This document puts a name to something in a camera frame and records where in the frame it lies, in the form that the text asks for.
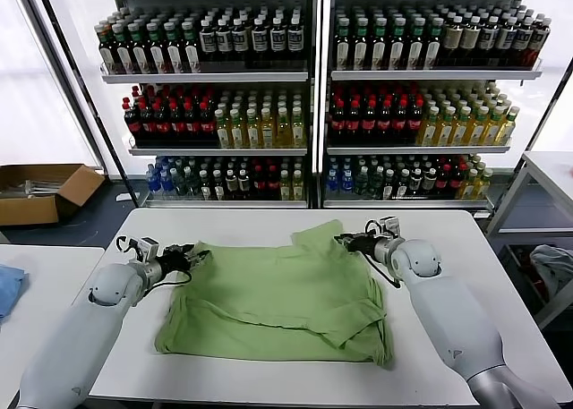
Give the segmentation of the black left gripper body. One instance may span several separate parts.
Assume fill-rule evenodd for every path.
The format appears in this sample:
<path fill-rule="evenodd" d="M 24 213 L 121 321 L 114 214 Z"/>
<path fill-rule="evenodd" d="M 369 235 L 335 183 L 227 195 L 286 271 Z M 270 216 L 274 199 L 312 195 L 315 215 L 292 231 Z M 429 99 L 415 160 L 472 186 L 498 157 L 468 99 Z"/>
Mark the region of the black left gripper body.
<path fill-rule="evenodd" d="M 190 270 L 189 253 L 181 253 L 182 245 L 167 246 L 158 257 L 158 264 L 163 270 Z"/>

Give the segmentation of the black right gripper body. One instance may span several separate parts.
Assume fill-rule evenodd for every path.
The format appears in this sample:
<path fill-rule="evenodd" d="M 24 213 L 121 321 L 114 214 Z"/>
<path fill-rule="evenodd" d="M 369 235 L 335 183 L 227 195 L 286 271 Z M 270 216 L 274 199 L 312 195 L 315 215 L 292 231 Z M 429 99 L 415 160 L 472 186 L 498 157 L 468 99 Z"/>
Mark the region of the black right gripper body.
<path fill-rule="evenodd" d="M 370 234 L 353 234 L 347 242 L 347 250 L 349 252 L 374 253 L 378 241 L 378 236 Z"/>

